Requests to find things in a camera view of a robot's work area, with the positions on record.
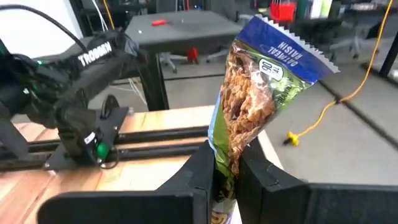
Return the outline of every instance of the snack bag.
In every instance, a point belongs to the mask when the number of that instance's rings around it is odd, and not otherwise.
[[[236,36],[208,130],[217,187],[213,224],[229,223],[239,158],[277,112],[320,78],[339,72],[322,53],[267,18]]]

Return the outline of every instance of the wooden table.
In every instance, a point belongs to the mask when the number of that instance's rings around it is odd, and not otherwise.
[[[127,116],[120,133],[189,128],[209,125],[214,106],[182,108],[177,110],[136,113]],[[58,138],[57,130],[45,129],[35,123],[15,124],[28,141],[44,141]],[[203,142],[206,138],[180,139],[162,142],[144,142],[131,147],[164,146]],[[277,155],[265,132],[259,142],[264,154],[275,165]],[[84,168],[58,172],[27,170],[0,173],[0,223],[37,223],[36,214],[48,198],[70,191],[92,190],[155,190],[183,166],[189,156],[120,162],[111,170]],[[235,211],[233,223],[241,223]]]

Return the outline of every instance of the gray floor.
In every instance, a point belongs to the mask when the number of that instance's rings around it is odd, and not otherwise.
[[[371,49],[363,49],[360,61],[354,61],[347,50],[337,52],[338,62],[344,62],[341,73],[325,79],[325,83],[342,95],[351,93],[361,82],[365,71],[358,63],[369,60]],[[223,73],[224,60],[199,65],[178,65],[173,74],[164,67],[165,78],[197,77]],[[212,105],[223,77],[195,78],[166,81],[171,108]],[[114,94],[122,105],[133,106],[135,111],[147,111],[141,99],[130,92],[129,86],[110,87],[90,102],[90,108],[100,108],[107,94]],[[369,77],[364,89],[352,103],[374,119],[380,127],[398,139],[398,91],[376,78]],[[266,128],[272,145],[285,170],[311,182],[337,182],[350,184],[398,184],[398,153],[367,124],[343,105],[327,111],[319,127],[300,139],[297,147],[283,146],[288,131],[300,132],[317,119],[322,108],[333,97],[316,84],[297,97]],[[17,116],[14,122],[25,122]]]

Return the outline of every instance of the white wall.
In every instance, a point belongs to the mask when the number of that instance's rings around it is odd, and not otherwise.
[[[69,0],[0,0],[0,5],[22,4],[40,10],[83,37]],[[0,11],[0,38],[12,53],[31,58],[64,52],[74,41],[46,19],[29,11]]]

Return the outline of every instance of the yellow cable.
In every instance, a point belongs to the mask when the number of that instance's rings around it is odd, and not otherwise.
[[[114,29],[114,24],[113,24],[111,13],[108,8],[108,3],[106,2],[106,0],[103,0],[103,2],[104,2],[105,9],[106,9],[106,13],[108,14],[108,17],[109,17],[109,21],[111,22],[112,29]]]
[[[382,20],[382,22],[381,22],[381,25],[380,25],[380,30],[379,30],[379,35],[378,35],[378,37],[377,37],[376,45],[374,46],[374,49],[373,49],[371,61],[369,62],[368,70],[366,71],[365,77],[363,78],[363,81],[362,81],[362,83],[359,85],[359,87],[357,87],[357,89],[356,89],[354,92],[352,92],[352,94],[343,97],[339,102],[337,102],[337,101],[332,101],[332,102],[330,102],[329,104],[327,104],[327,105],[323,108],[323,110],[322,110],[322,112],[321,112],[321,114],[320,114],[320,116],[319,116],[317,122],[315,122],[313,125],[311,125],[310,127],[308,127],[308,128],[307,128],[306,130],[304,130],[303,132],[298,133],[298,134],[294,134],[294,133],[292,133],[292,132],[289,132],[289,133],[287,134],[287,139],[284,141],[285,144],[291,143],[292,145],[297,146],[297,145],[299,144],[299,137],[303,136],[304,134],[307,134],[309,131],[311,131],[312,129],[316,128],[316,126],[318,126],[318,124],[319,124],[320,121],[322,120],[323,115],[325,114],[325,111],[326,111],[329,107],[331,107],[331,106],[333,106],[333,105],[335,105],[335,104],[337,104],[337,103],[341,103],[341,102],[348,101],[348,100],[352,99],[352,97],[354,97],[354,96],[362,89],[362,87],[365,85],[365,82],[366,82],[366,80],[368,79],[369,73],[370,73],[370,71],[371,71],[371,69],[372,69],[373,61],[374,61],[374,58],[375,58],[375,56],[376,56],[376,54],[377,54],[376,52],[377,52],[377,49],[378,49],[378,47],[379,47],[379,43],[380,43],[380,40],[381,40],[381,36],[382,36],[383,30],[384,30],[384,24],[386,23],[386,20],[387,20],[387,17],[388,17],[388,13],[389,13],[389,11],[390,11],[390,8],[391,8],[391,5],[392,5],[392,2],[393,2],[393,1],[394,1],[394,0],[390,0],[389,4],[388,4],[388,6],[387,6],[386,13],[384,14],[384,18],[383,18],[383,20]]]

